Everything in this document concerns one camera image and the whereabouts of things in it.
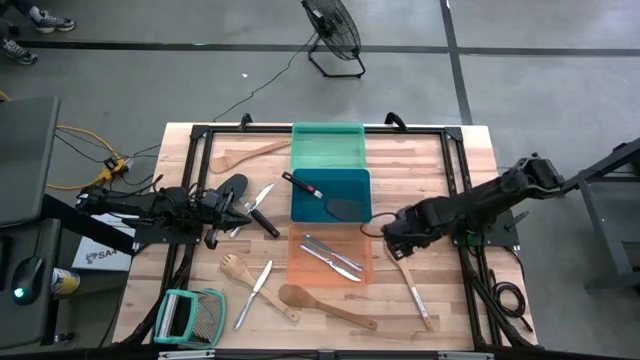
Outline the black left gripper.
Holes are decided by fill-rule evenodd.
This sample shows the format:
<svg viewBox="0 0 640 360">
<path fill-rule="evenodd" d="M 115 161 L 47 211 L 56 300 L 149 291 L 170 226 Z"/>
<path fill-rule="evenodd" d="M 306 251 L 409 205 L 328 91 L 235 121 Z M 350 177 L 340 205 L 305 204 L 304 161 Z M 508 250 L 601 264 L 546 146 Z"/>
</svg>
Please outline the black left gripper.
<svg viewBox="0 0 640 360">
<path fill-rule="evenodd" d="M 219 230 L 226 232 L 231 228 L 242 227 L 252 222 L 250 217 L 236 214 L 235 211 L 235 209 L 248 209 L 250 201 L 247 198 L 240 197 L 234 200 L 233 189 L 223 189 L 221 193 L 217 193 L 219 194 L 219 202 L 215 208 L 204 207 L 200 204 L 205 212 L 203 222 L 211 226 L 204 237 L 204 243 L 208 249 L 216 248 Z"/>
</svg>

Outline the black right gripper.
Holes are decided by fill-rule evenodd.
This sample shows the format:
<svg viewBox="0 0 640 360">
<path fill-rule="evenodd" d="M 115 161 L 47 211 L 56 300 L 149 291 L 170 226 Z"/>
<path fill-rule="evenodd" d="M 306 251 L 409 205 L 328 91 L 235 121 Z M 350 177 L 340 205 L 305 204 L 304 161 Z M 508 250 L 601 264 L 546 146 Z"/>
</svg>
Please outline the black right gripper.
<svg viewBox="0 0 640 360">
<path fill-rule="evenodd" d="M 430 245 L 443 236 L 435 205 L 434 199 L 427 199 L 402 208 L 392 223 L 383 226 L 384 240 L 394 261 L 413 255 L 416 245 Z M 400 250 L 391 245 L 400 245 Z"/>
</svg>

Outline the long wooden spatula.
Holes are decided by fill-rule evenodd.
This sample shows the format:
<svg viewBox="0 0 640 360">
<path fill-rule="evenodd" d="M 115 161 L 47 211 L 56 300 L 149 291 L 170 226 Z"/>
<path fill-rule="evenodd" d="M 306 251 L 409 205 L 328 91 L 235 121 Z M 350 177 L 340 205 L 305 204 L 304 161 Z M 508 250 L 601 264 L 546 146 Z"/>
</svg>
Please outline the long wooden spatula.
<svg viewBox="0 0 640 360">
<path fill-rule="evenodd" d="M 387 255 L 387 257 L 389 258 L 389 260 L 400 270 L 406 285 L 409 289 L 409 292 L 413 298 L 413 301 L 419 311 L 419 314 L 422 318 L 422 321 L 425 325 L 425 328 L 427 331 L 433 332 L 435 330 L 435 325 L 426 309 L 425 303 L 417 289 L 416 283 L 410 273 L 409 267 L 408 267 L 408 263 L 406 261 L 405 258 L 402 258 L 400 260 L 397 260 L 393 254 L 390 252 L 390 250 L 384 246 L 383 247 L 385 254 Z"/>
</svg>

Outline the wooden slotted spork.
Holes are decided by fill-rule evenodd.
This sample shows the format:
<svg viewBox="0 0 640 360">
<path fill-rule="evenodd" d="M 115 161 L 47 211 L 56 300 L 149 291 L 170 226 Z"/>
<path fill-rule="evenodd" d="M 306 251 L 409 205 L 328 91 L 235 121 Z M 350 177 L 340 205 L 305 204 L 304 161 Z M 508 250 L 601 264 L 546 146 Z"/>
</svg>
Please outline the wooden slotted spork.
<svg viewBox="0 0 640 360">
<path fill-rule="evenodd" d="M 236 255 L 227 254 L 220 263 L 220 270 L 228 277 L 241 283 L 254 287 L 258 281 L 251 275 L 247 265 Z M 282 312 L 289 320 L 297 322 L 300 320 L 300 313 L 286 305 L 275 293 L 267 289 L 264 285 L 257 291 L 271 305 Z"/>
</svg>

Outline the black spatula with red mark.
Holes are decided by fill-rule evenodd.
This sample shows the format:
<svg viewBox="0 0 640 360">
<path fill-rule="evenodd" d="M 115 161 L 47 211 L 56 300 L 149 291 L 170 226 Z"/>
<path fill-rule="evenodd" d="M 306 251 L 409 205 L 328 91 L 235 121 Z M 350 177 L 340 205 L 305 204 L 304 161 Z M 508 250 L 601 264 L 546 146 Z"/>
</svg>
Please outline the black spatula with red mark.
<svg viewBox="0 0 640 360">
<path fill-rule="evenodd" d="M 336 220 L 349 223 L 361 221 L 361 205 L 359 203 L 345 199 L 326 198 L 316 187 L 304 182 L 292 173 L 283 172 L 282 177 L 303 192 L 321 200 L 324 203 L 325 211 Z"/>
</svg>

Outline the blue translucent bin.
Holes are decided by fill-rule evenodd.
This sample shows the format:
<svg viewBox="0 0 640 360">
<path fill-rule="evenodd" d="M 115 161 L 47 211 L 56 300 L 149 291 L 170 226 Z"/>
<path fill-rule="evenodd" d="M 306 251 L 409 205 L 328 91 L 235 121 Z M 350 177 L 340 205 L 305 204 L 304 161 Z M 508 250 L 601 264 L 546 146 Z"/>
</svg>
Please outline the blue translucent bin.
<svg viewBox="0 0 640 360">
<path fill-rule="evenodd" d="M 370 173 L 364 168 L 296 169 L 293 175 L 316 187 L 326 198 L 345 199 L 361 205 L 361 221 L 372 218 Z M 303 223 L 349 223 L 336 220 L 324 203 L 292 184 L 291 219 Z"/>
</svg>

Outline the dark wooden spoon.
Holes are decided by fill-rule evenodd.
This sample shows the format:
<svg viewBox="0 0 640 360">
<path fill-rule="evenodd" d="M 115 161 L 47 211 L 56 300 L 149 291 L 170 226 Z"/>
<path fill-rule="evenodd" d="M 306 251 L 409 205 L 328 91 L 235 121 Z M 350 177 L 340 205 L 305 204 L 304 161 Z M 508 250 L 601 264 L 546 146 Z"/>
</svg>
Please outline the dark wooden spoon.
<svg viewBox="0 0 640 360">
<path fill-rule="evenodd" d="M 298 308 L 313 308 L 347 320 L 369 330 L 377 330 L 378 323 L 363 315 L 358 315 L 316 299 L 308 291 L 298 285 L 284 284 L 278 292 L 279 298 L 287 305 Z"/>
</svg>

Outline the orange translucent bin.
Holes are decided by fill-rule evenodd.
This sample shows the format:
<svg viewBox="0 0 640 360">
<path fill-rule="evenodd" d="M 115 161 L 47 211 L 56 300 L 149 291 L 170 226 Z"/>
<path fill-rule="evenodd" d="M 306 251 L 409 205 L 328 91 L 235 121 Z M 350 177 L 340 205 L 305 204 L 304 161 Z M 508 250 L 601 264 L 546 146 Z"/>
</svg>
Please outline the orange translucent bin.
<svg viewBox="0 0 640 360">
<path fill-rule="evenodd" d="M 333 255 L 307 243 L 304 239 L 305 234 L 311 235 L 334 251 L 358 262 L 364 270 L 354 270 Z M 361 282 L 344 278 L 326 263 L 303 251 L 300 248 L 302 244 L 359 277 Z M 364 287 L 374 280 L 371 240 L 362 234 L 356 225 L 294 223 L 289 227 L 288 247 L 287 281 L 291 284 L 303 287 L 353 288 Z"/>
</svg>

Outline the teal box grater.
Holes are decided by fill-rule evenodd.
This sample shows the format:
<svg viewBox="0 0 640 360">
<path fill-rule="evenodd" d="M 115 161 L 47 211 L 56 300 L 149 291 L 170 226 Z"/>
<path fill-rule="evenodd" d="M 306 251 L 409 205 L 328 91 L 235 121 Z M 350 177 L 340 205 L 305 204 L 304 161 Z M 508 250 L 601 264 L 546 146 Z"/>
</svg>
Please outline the teal box grater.
<svg viewBox="0 0 640 360">
<path fill-rule="evenodd" d="M 225 325 L 225 296 L 213 289 L 166 291 L 156 317 L 153 341 L 193 349 L 209 349 Z"/>
</svg>

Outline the green translucent bin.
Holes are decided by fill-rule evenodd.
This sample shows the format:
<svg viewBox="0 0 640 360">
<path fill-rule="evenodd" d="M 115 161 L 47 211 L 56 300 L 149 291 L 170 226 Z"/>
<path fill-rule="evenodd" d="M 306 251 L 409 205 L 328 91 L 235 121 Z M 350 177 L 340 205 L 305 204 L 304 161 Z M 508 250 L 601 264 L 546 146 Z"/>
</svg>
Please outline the green translucent bin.
<svg viewBox="0 0 640 360">
<path fill-rule="evenodd" d="M 355 123 L 296 123 L 291 168 L 365 168 L 365 129 Z"/>
</svg>

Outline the white printed box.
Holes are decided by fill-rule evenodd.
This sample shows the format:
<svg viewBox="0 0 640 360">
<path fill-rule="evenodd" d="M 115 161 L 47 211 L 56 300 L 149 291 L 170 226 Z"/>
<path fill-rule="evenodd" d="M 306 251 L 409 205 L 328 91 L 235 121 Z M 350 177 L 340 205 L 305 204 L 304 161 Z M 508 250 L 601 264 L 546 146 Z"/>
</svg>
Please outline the white printed box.
<svg viewBox="0 0 640 360">
<path fill-rule="evenodd" d="M 95 220 L 108 224 L 120 232 L 134 236 L 135 230 L 124 223 L 125 218 L 133 219 L 130 215 L 93 215 Z M 113 248 L 95 242 L 83 236 L 78 245 L 72 269 L 128 272 L 132 257 Z"/>
</svg>

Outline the black metal stand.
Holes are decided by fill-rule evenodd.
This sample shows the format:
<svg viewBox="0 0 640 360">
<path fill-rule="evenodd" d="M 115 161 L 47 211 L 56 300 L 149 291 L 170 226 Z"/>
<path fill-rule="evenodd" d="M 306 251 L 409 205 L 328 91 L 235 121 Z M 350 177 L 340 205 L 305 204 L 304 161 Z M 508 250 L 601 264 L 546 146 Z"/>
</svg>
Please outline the black metal stand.
<svg viewBox="0 0 640 360">
<path fill-rule="evenodd" d="M 606 246 L 615 269 L 584 285 L 588 292 L 628 288 L 640 294 L 640 264 L 626 248 L 640 249 L 640 137 L 568 179 L 561 194 L 581 193 L 595 236 Z"/>
<path fill-rule="evenodd" d="M 58 219 L 63 228 L 124 254 L 135 256 L 137 253 L 131 236 L 89 215 L 79 213 L 66 203 L 47 194 L 42 201 L 41 217 Z"/>
</svg>

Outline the yellow and white can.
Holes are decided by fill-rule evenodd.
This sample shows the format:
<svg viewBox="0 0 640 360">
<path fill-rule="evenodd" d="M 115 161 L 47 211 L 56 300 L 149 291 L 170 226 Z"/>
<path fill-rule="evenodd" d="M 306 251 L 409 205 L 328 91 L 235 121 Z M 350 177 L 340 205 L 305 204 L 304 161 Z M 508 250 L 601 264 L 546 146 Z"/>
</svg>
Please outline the yellow and white can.
<svg viewBox="0 0 640 360">
<path fill-rule="evenodd" d="M 55 295 L 70 295 L 80 286 L 81 278 L 76 272 L 54 268 L 52 272 L 51 292 Z"/>
</svg>

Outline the black floor fan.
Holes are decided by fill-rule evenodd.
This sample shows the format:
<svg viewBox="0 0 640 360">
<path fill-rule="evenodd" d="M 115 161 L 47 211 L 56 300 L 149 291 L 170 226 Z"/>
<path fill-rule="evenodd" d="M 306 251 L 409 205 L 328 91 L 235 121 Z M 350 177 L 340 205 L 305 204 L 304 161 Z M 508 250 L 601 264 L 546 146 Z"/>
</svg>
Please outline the black floor fan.
<svg viewBox="0 0 640 360">
<path fill-rule="evenodd" d="M 356 78 L 366 73 L 360 58 L 361 37 L 355 21 L 341 0 L 301 0 L 301 5 L 315 30 L 316 39 L 307 52 L 308 60 L 325 78 Z M 360 71 L 354 74 L 330 74 L 314 59 L 322 41 L 330 52 L 343 61 L 356 61 Z"/>
</svg>

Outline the grey side table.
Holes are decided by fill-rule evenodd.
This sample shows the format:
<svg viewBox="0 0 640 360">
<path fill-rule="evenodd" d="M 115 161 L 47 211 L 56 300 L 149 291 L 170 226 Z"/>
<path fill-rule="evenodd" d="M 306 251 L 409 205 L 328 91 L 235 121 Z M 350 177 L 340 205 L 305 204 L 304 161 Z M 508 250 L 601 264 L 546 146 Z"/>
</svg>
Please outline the grey side table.
<svg viewBox="0 0 640 360">
<path fill-rule="evenodd" d="M 0 103 L 0 227 L 40 216 L 60 100 Z"/>
<path fill-rule="evenodd" d="M 58 303 L 53 300 L 51 282 L 60 235 L 57 219 L 0 228 L 0 350 L 53 342 Z M 33 303 L 18 305 L 12 299 L 12 276 L 16 266 L 31 256 L 45 260 L 42 289 Z"/>
</svg>

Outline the black computer mouse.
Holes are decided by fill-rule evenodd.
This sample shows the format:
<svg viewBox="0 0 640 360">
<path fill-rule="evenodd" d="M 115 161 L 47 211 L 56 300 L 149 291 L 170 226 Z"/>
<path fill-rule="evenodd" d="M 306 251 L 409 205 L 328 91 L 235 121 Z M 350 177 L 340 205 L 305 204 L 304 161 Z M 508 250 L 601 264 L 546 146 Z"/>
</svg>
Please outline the black computer mouse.
<svg viewBox="0 0 640 360">
<path fill-rule="evenodd" d="M 45 260 L 31 256 L 22 260 L 15 268 L 11 280 L 11 294 L 18 305 L 33 303 L 42 289 Z"/>
</svg>

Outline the person's shoe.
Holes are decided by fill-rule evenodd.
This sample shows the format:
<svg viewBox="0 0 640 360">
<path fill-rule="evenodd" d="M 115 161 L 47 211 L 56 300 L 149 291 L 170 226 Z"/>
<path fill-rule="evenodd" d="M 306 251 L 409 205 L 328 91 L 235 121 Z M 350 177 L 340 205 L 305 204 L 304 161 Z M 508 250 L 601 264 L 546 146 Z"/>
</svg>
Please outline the person's shoe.
<svg viewBox="0 0 640 360">
<path fill-rule="evenodd" d="M 0 49 L 10 59 L 21 65 L 33 65 L 38 61 L 38 56 L 26 50 L 14 40 L 8 38 L 0 39 Z"/>
<path fill-rule="evenodd" d="M 44 34 L 53 33 L 55 31 L 68 32 L 76 28 L 76 23 L 64 17 L 52 15 L 47 10 L 32 7 L 29 11 L 32 21 L 38 31 Z"/>
</svg>

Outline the black aluminium table frame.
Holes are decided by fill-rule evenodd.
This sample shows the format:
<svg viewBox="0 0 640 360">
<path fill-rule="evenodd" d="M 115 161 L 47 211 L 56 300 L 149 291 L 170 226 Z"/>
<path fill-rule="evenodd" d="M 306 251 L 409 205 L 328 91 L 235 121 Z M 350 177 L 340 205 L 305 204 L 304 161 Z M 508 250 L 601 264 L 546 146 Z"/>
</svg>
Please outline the black aluminium table frame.
<svg viewBox="0 0 640 360">
<path fill-rule="evenodd" d="M 198 180 L 204 145 L 211 135 L 211 157 L 240 154 L 268 143 L 291 138 L 294 124 L 249 123 L 243 129 L 235 123 L 167 123 L 156 164 L 156 175 L 163 174 L 160 185 L 181 185 L 185 162 L 189 154 L 194 127 L 205 127 L 203 136 L 196 139 L 194 167 L 198 170 L 189 178 L 191 185 Z M 486 126 L 428 126 L 407 125 L 401 130 L 391 125 L 364 125 L 368 167 L 371 173 L 372 206 L 378 211 L 397 211 L 422 198 L 450 195 L 479 185 L 497 176 L 497 167 Z M 236 168 L 250 180 L 248 191 L 253 195 L 263 183 L 277 183 L 265 200 L 264 214 L 272 219 L 280 239 L 288 234 L 291 221 L 291 185 L 286 185 L 281 173 L 290 167 L 290 149 L 281 149 L 245 161 Z M 378 321 L 376 331 L 368 330 L 314 309 L 302 309 L 298 322 L 286 316 L 261 295 L 250 310 L 246 324 L 232 330 L 231 315 L 237 317 L 250 288 L 232 281 L 219 270 L 225 254 L 238 255 L 252 275 L 268 260 L 273 260 L 275 273 L 266 283 L 275 293 L 284 284 L 288 245 L 285 240 L 267 239 L 255 225 L 229 239 L 220 234 L 216 250 L 198 244 L 194 250 L 189 289 L 214 288 L 227 298 L 229 315 L 222 339 L 215 348 L 215 359 L 234 357 L 243 351 L 246 356 L 258 353 L 299 353 L 320 351 L 323 358 L 437 359 L 438 352 L 469 352 L 476 344 L 472 330 L 484 330 L 484 340 L 490 343 L 490 333 L 497 329 L 497 318 L 491 316 L 475 297 L 477 318 L 470 320 L 466 300 L 471 299 L 471 285 L 463 284 L 460 254 L 449 238 L 442 238 L 427 249 L 415 250 L 408 259 L 417 288 L 426 300 L 426 307 L 434 316 L 437 331 L 428 332 L 419 320 L 416 306 L 406 283 L 382 250 L 381 239 L 371 239 L 374 283 L 362 287 L 328 289 L 311 288 L 311 294 L 329 305 L 372 317 Z M 132 259 L 116 325 L 114 342 L 124 342 L 149 313 L 159 298 L 168 245 L 146 247 Z"/>
</svg>

